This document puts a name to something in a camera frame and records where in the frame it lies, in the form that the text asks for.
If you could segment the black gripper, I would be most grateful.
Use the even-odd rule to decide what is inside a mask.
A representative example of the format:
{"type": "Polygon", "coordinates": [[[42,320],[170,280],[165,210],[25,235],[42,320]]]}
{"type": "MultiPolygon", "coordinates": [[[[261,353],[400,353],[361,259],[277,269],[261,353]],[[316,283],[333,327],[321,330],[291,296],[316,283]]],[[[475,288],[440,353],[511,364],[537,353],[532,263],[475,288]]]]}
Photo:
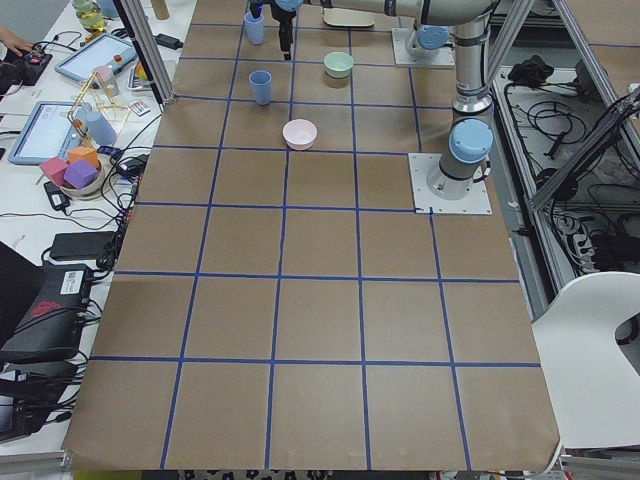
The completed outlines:
{"type": "Polygon", "coordinates": [[[296,17],[296,10],[288,11],[277,8],[277,21],[279,22],[280,47],[286,48],[282,51],[286,61],[292,60],[291,45],[293,43],[293,20],[296,17]]]}
{"type": "Polygon", "coordinates": [[[249,12],[252,16],[261,16],[264,5],[268,3],[268,0],[250,0],[249,12]]]}

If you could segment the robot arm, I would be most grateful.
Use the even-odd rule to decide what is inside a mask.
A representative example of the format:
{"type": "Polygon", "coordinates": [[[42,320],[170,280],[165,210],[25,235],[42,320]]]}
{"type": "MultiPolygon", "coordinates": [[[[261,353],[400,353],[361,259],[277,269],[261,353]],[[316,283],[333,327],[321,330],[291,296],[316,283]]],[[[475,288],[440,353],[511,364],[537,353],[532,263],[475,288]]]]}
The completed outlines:
{"type": "MultiPolygon", "coordinates": [[[[250,1],[249,11],[254,19],[262,14],[264,5],[271,10],[271,17],[279,23],[280,49],[285,60],[291,59],[291,45],[293,43],[293,20],[303,4],[310,1],[250,1]]],[[[449,27],[442,25],[428,25],[424,22],[415,23],[417,44],[427,50],[433,50],[444,46],[449,38],[449,27]]]]}
{"type": "Polygon", "coordinates": [[[324,9],[348,9],[389,17],[412,17],[414,32],[411,41],[421,47],[423,27],[446,26],[453,29],[456,95],[453,100],[454,119],[484,120],[491,110],[488,93],[488,42],[490,17],[495,1],[317,1],[324,9]]]}

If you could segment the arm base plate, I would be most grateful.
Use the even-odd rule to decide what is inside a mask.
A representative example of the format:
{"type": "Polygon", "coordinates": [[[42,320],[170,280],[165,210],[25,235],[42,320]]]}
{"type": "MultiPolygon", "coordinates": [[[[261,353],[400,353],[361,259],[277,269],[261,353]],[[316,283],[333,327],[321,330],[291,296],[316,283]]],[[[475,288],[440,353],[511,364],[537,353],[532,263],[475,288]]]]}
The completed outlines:
{"type": "Polygon", "coordinates": [[[466,180],[453,180],[440,169],[441,154],[408,155],[414,210],[417,214],[491,215],[481,168],[466,180]]]}
{"type": "Polygon", "coordinates": [[[453,49],[442,45],[425,49],[419,45],[412,28],[393,28],[392,45],[396,67],[452,70],[455,66],[453,49]]]}

